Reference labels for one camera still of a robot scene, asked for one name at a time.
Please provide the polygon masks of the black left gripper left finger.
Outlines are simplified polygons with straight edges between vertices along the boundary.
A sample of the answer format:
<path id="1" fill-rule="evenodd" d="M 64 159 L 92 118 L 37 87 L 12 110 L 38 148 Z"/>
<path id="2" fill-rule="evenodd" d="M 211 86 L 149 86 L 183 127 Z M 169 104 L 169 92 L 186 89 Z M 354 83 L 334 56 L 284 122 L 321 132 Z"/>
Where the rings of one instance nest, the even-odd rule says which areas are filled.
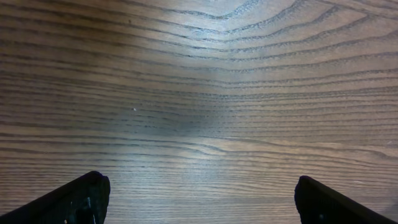
<path id="1" fill-rule="evenodd" d="M 11 212 L 3 224 L 103 224 L 111 187 L 107 176 L 91 171 Z"/>

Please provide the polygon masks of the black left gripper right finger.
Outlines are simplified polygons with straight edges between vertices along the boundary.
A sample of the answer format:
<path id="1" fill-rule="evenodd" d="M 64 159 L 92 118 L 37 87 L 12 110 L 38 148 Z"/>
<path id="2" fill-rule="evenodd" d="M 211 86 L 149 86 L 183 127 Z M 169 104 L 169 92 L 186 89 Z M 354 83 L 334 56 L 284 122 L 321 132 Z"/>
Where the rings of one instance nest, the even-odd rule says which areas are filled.
<path id="1" fill-rule="evenodd" d="M 397 224 L 306 175 L 294 200 L 302 224 Z"/>

